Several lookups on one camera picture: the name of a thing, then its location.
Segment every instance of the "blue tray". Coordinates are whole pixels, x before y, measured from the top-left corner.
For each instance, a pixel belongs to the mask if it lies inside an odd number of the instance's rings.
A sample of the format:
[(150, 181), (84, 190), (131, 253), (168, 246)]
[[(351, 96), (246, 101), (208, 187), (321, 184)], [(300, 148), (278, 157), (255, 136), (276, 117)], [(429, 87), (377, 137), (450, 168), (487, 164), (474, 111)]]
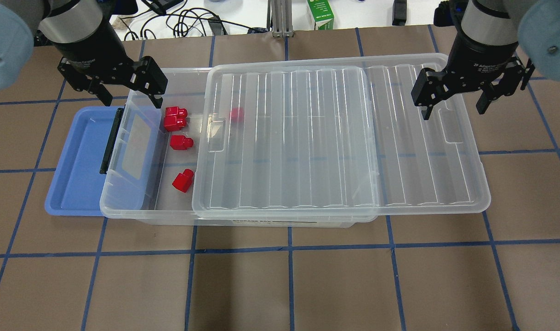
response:
[(85, 107), (74, 116), (45, 200), (49, 214), (102, 216), (100, 196), (106, 175), (99, 170), (117, 109)]

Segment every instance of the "red object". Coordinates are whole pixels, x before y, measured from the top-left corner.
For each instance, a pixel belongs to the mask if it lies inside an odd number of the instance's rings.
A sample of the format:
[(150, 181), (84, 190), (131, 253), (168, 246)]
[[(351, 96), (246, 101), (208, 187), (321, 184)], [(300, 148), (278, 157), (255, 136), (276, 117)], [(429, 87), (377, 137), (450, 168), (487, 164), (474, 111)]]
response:
[(243, 122), (244, 120), (244, 111), (242, 107), (232, 108), (231, 113), (229, 114), (229, 119), (232, 122)]
[(167, 107), (166, 116), (164, 118), (164, 128), (170, 132), (178, 131), (186, 126), (186, 117), (188, 111), (178, 106)]
[(179, 173), (176, 179), (171, 183), (177, 190), (184, 193), (188, 192), (190, 185), (192, 185), (192, 178), (194, 177), (194, 171), (190, 169), (184, 170), (184, 172)]
[(176, 151), (185, 151), (186, 149), (194, 146), (194, 140), (184, 135), (172, 136), (170, 138), (170, 146)]

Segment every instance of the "clear plastic lid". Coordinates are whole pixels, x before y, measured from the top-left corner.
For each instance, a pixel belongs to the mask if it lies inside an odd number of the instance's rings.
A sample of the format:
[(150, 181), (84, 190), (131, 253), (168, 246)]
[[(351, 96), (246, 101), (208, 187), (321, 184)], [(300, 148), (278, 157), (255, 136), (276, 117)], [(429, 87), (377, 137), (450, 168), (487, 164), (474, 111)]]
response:
[(290, 64), (210, 71), (192, 196), (198, 216), (377, 214), (366, 73), (357, 66)]

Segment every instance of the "container lid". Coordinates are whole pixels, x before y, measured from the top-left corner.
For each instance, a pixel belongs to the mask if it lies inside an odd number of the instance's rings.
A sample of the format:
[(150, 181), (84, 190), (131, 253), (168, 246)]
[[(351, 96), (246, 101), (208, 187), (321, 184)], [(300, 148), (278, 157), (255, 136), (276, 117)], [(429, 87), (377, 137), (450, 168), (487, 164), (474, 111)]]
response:
[(49, 214), (102, 216), (99, 170), (117, 108), (85, 107), (74, 116), (45, 200)]
[(368, 216), (378, 163), (356, 66), (251, 63), (208, 75), (192, 209), (202, 218)]

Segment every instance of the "green and white carton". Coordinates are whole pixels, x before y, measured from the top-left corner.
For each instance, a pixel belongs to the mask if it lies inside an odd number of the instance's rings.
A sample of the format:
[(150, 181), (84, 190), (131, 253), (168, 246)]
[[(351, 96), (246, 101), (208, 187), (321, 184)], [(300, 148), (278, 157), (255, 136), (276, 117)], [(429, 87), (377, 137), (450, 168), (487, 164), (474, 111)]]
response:
[(315, 30), (333, 30), (335, 15), (329, 6), (329, 0), (307, 0), (307, 3)]

